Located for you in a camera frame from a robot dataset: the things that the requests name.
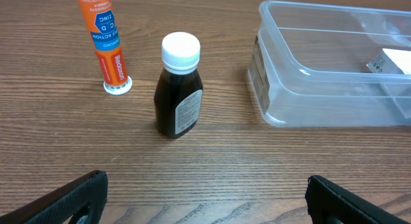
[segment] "plastic container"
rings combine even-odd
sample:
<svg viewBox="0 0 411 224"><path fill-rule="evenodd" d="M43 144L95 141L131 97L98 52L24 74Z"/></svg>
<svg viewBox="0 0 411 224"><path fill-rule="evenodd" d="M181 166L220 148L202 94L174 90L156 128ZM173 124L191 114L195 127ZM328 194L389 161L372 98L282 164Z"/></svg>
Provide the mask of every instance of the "plastic container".
<svg viewBox="0 0 411 224"><path fill-rule="evenodd" d="M259 12L249 76L267 123L411 125L411 75L367 67L383 48L411 51L410 12L284 1Z"/></svg>

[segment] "orange tube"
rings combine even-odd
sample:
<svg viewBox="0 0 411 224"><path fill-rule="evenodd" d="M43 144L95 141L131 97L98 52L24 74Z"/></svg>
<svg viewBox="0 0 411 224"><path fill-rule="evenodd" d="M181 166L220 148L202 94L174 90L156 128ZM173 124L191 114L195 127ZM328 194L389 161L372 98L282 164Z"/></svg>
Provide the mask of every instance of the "orange tube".
<svg viewBox="0 0 411 224"><path fill-rule="evenodd" d="M78 0L108 88L128 84L111 0Z"/></svg>

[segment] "red label band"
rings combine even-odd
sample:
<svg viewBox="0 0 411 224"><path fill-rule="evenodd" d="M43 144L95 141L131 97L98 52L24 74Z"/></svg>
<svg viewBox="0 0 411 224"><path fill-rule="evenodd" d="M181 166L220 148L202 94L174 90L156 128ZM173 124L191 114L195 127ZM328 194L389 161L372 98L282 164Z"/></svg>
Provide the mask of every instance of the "red label band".
<svg viewBox="0 0 411 224"><path fill-rule="evenodd" d="M125 83L127 81L127 71L121 49L116 54L111 56L111 62L113 63L117 81L120 83Z"/></svg>
<svg viewBox="0 0 411 224"><path fill-rule="evenodd" d="M107 84L112 84L113 83L113 79L110 76L109 73L109 64L107 63L107 59L103 56L100 55L96 52L97 58L98 58L98 63L100 64L101 67L101 71L103 72L104 75L104 80Z"/></svg>

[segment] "wooden table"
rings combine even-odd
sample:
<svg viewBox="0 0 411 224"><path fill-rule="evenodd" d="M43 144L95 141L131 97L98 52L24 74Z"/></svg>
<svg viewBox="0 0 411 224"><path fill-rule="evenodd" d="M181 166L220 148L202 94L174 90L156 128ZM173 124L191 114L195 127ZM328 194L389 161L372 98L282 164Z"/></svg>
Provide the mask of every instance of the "wooden table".
<svg viewBox="0 0 411 224"><path fill-rule="evenodd" d="M0 214L93 170L109 175L100 223L310 223L323 175L411 221L410 128L274 128L246 70L264 0L113 0L133 89L109 96L76 0L0 0ZM411 0L286 0L409 10ZM196 127L154 127L161 40L202 44Z"/></svg>

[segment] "tube's white cap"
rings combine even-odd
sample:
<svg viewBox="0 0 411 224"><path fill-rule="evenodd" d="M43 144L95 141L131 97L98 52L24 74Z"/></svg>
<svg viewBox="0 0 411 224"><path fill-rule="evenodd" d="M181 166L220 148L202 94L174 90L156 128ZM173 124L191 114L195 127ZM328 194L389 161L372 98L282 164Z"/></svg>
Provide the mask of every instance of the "tube's white cap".
<svg viewBox="0 0 411 224"><path fill-rule="evenodd" d="M200 42L194 35L174 32L162 40L162 61L176 74L197 68L199 60Z"/></svg>
<svg viewBox="0 0 411 224"><path fill-rule="evenodd" d="M119 96L119 95L122 95L128 92L131 89L131 87L133 86L133 81L131 80L130 77L128 77L127 81L122 85L111 86L104 82L103 86L104 86L105 91L108 94L113 95L113 96Z"/></svg>

